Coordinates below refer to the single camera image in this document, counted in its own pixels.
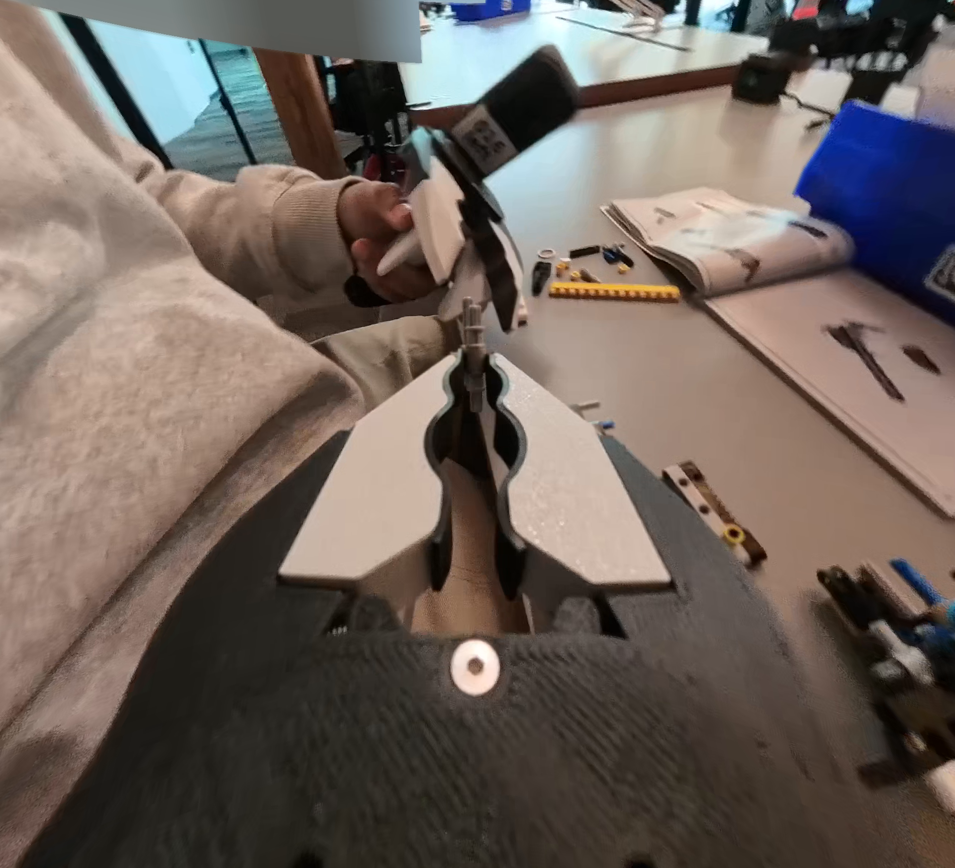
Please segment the blue plastic bin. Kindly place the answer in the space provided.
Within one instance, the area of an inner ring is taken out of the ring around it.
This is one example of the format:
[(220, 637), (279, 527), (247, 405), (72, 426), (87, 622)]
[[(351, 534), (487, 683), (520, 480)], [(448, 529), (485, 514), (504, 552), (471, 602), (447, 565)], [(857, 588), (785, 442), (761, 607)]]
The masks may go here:
[(954, 324), (953, 129), (851, 100), (794, 196), (850, 236), (854, 267)]

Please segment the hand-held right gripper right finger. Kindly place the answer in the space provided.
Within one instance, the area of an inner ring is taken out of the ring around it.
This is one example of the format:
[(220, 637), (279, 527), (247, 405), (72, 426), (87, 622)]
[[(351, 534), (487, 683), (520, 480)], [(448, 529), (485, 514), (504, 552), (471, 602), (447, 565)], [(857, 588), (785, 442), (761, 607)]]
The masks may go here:
[(613, 440), (501, 353), (489, 355), (485, 374), (495, 570), (529, 630), (549, 630), (567, 599), (673, 589), (607, 452)]

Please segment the grey lego axle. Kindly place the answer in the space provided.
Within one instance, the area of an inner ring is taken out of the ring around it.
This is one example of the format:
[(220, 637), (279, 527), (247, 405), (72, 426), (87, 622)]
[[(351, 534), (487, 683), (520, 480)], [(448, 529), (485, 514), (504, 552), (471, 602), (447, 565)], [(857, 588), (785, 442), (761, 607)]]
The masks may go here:
[(470, 296), (463, 301), (460, 324), (462, 385), (468, 410), (478, 417), (483, 410), (486, 398), (485, 371), (488, 352), (483, 308)]

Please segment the wooden table leg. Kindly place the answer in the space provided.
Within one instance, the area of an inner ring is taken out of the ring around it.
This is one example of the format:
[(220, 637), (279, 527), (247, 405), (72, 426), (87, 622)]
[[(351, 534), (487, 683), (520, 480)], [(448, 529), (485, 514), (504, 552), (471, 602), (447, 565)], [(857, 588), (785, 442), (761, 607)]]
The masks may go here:
[(253, 48), (294, 163), (322, 179), (349, 171), (338, 146), (314, 57)]

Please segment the thin black strip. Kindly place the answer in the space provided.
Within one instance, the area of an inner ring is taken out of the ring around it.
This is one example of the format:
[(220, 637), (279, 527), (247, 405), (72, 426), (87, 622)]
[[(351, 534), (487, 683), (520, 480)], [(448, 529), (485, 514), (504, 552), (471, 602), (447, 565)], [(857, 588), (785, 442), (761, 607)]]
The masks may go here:
[(647, 43), (649, 45), (660, 46), (662, 48), (669, 49), (675, 52), (680, 52), (680, 53), (693, 52), (692, 47), (679, 44), (679, 43), (664, 41), (662, 39), (659, 39), (656, 36), (645, 35), (643, 32), (638, 31), (633, 27), (618, 28), (618, 27), (604, 26), (595, 22), (591, 22), (586, 19), (582, 19), (579, 17), (570, 16), (570, 15), (558, 15), (557, 19), (566, 21), (568, 23), (571, 23), (573, 25), (576, 25), (582, 28), (594, 30), (597, 32), (603, 32), (605, 34), (609, 34), (611, 36), (619, 37), (622, 39), (628, 39), (632, 41)]

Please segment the black box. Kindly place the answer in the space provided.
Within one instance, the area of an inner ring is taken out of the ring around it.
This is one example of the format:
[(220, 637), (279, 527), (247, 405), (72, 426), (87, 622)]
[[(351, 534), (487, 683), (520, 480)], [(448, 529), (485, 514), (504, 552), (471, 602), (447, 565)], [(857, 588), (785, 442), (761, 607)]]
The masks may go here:
[(750, 54), (739, 65), (732, 84), (732, 97), (754, 106), (778, 105), (792, 74), (790, 64), (782, 56)]

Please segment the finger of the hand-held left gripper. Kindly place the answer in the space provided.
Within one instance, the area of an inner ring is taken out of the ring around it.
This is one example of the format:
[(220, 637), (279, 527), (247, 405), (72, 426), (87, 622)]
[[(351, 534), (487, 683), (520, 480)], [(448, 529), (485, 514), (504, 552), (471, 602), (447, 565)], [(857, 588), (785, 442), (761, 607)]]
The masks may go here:
[(528, 319), (519, 251), (506, 225), (484, 216), (471, 219), (470, 238), (483, 267), (498, 323), (510, 334), (526, 325)]
[(459, 256), (438, 305), (437, 318), (442, 322), (459, 320), (468, 302), (481, 310), (487, 305), (486, 272), (478, 255)]

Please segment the large instruction sheet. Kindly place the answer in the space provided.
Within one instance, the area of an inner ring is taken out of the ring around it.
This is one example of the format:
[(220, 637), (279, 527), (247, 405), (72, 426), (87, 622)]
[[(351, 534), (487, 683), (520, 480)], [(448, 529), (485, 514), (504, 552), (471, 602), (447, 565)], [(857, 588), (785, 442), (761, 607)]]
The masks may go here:
[(848, 268), (702, 305), (887, 470), (953, 519), (953, 326)]

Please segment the open instruction booklet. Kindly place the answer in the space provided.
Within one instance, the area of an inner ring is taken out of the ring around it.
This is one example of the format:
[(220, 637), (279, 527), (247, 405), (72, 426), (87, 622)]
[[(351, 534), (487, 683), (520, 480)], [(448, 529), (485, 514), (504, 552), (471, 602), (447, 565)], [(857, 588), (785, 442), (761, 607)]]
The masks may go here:
[(856, 250), (832, 223), (707, 187), (617, 199), (602, 212), (704, 298), (824, 273), (848, 265)]

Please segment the partly built lego model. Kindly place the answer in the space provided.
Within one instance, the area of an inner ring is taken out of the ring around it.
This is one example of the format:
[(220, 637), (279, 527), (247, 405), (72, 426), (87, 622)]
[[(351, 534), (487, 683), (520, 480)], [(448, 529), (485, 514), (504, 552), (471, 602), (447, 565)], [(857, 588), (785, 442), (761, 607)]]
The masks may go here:
[(857, 640), (888, 743), (887, 755), (860, 765), (859, 776), (874, 787), (919, 780), (953, 814), (953, 596), (902, 557), (852, 572), (821, 567), (817, 580)]

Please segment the person's left hand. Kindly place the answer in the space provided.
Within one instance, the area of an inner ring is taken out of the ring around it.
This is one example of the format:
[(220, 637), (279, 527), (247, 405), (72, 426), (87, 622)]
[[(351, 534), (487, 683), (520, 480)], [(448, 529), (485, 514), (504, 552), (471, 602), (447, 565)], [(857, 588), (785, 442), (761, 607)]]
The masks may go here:
[(348, 185), (339, 195), (337, 220), (354, 271), (378, 297), (404, 304), (436, 289), (424, 265), (398, 265), (384, 276), (377, 273), (393, 242), (413, 230), (411, 207), (396, 185), (368, 181)]

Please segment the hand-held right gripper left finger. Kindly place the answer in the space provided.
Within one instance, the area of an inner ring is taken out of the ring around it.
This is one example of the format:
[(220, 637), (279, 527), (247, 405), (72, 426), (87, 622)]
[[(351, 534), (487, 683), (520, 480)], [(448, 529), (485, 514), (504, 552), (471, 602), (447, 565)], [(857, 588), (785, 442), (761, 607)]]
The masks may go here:
[(460, 352), (447, 355), (353, 426), (278, 569), (282, 583), (375, 596), (412, 626), (445, 497), (426, 432), (454, 403), (448, 375), (459, 364)]

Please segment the grey zip sweatshirt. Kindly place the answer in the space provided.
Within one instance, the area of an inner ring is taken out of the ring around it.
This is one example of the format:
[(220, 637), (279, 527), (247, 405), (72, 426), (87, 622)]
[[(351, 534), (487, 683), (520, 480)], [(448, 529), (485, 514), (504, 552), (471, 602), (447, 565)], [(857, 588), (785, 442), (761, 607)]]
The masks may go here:
[(251, 300), (207, 271), (40, 10), (2, 0), (1, 38), (1, 826), (19, 866), (193, 572), (366, 412), (261, 306), (341, 330), (347, 300)]

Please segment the long yellow lego beam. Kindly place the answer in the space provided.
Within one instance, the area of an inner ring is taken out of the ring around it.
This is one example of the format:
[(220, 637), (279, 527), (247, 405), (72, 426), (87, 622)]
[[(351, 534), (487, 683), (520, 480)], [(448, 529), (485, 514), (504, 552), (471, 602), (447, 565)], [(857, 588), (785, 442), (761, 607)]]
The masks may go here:
[(682, 300), (675, 286), (634, 283), (598, 283), (584, 280), (555, 281), (547, 291), (551, 298), (567, 300), (615, 301), (628, 303), (675, 304)]

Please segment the white and black lego beam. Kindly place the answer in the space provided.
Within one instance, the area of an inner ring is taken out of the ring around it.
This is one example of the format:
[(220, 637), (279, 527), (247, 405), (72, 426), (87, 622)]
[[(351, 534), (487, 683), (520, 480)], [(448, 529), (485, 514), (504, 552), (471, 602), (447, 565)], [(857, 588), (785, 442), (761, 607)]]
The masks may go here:
[(741, 564), (757, 569), (765, 563), (768, 555), (761, 542), (740, 523), (693, 461), (665, 467), (661, 478)]

